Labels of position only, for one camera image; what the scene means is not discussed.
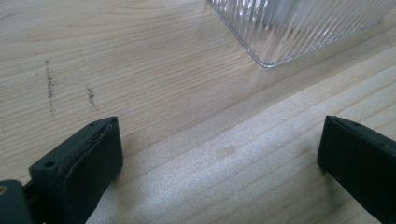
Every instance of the transparent container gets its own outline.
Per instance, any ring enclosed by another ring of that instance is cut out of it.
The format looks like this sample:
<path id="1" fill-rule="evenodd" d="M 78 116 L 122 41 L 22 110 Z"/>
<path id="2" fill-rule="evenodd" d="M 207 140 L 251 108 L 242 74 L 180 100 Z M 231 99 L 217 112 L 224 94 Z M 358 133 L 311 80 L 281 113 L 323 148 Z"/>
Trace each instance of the transparent container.
<path id="1" fill-rule="evenodd" d="M 379 23 L 396 0 L 209 0 L 251 57 L 274 67 Z"/>

